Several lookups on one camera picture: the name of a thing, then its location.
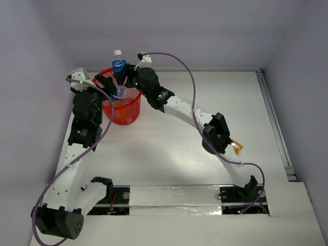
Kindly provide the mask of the orange juice bottle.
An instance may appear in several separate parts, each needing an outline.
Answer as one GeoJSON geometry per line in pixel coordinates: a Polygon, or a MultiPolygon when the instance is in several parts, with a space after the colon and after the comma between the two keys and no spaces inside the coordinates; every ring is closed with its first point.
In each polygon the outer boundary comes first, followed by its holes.
{"type": "Polygon", "coordinates": [[[231,139],[231,145],[233,146],[234,152],[236,154],[239,154],[241,152],[241,150],[243,149],[243,145],[241,145],[240,143],[238,143],[237,141],[231,139]]]}

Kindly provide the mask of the blue label water bottle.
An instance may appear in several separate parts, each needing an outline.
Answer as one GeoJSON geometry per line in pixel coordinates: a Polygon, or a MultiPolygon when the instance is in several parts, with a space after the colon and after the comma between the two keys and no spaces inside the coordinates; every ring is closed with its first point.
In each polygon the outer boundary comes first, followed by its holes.
{"type": "Polygon", "coordinates": [[[128,100],[125,98],[119,98],[115,95],[111,96],[111,102],[114,107],[122,107],[128,103],[128,100]]]}

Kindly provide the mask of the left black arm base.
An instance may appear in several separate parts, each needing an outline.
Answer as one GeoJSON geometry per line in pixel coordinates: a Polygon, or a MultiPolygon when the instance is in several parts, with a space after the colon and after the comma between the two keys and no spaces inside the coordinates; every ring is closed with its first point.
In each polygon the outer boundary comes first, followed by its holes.
{"type": "Polygon", "coordinates": [[[129,215],[130,186],[114,186],[111,198],[99,201],[88,215],[129,215]]]}

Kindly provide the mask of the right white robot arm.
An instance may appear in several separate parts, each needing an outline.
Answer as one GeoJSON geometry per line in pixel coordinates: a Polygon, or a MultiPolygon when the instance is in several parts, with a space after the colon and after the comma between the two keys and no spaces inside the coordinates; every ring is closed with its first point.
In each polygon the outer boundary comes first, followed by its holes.
{"type": "Polygon", "coordinates": [[[228,171],[235,187],[233,194],[242,201],[254,196],[258,182],[235,153],[227,122],[221,113],[210,114],[193,108],[161,86],[152,68],[125,64],[121,70],[114,70],[114,77],[118,85],[137,89],[153,109],[175,116],[197,129],[203,148],[216,155],[228,171]]]}

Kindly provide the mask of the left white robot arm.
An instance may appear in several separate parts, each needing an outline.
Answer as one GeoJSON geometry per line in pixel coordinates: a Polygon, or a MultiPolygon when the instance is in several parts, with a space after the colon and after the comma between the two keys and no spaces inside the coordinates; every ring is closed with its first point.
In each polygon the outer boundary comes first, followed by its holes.
{"type": "Polygon", "coordinates": [[[109,101],[117,89],[111,78],[90,80],[67,77],[73,98],[73,120],[68,137],[67,152],[58,172],[42,191],[32,209],[32,230],[36,241],[45,245],[39,233],[60,237],[63,241],[76,239],[83,228],[86,215],[99,202],[113,198],[111,179],[95,177],[86,188],[81,187],[84,169],[89,163],[88,153],[96,150],[109,128],[102,129],[103,102],[109,101]]]}

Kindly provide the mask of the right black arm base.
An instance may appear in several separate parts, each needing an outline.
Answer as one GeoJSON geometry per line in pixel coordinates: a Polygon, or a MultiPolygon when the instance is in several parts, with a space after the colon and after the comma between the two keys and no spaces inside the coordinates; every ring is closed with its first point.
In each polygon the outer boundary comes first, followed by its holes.
{"type": "Polygon", "coordinates": [[[267,198],[261,185],[251,195],[242,195],[235,186],[223,186],[216,199],[221,201],[223,215],[269,214],[267,198]]]}

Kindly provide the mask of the red mesh plastic bin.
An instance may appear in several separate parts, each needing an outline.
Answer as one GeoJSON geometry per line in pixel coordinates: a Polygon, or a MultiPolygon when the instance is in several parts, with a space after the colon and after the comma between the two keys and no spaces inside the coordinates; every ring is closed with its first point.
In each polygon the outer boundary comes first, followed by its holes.
{"type": "MultiPolygon", "coordinates": [[[[115,86],[117,87],[117,82],[115,80],[113,69],[107,68],[99,74],[104,77],[111,76],[115,86]]],[[[141,104],[141,93],[135,88],[125,88],[126,94],[125,99],[128,103],[122,107],[114,107],[113,123],[116,125],[129,125],[136,121],[140,114],[140,104],[141,104]]]]}

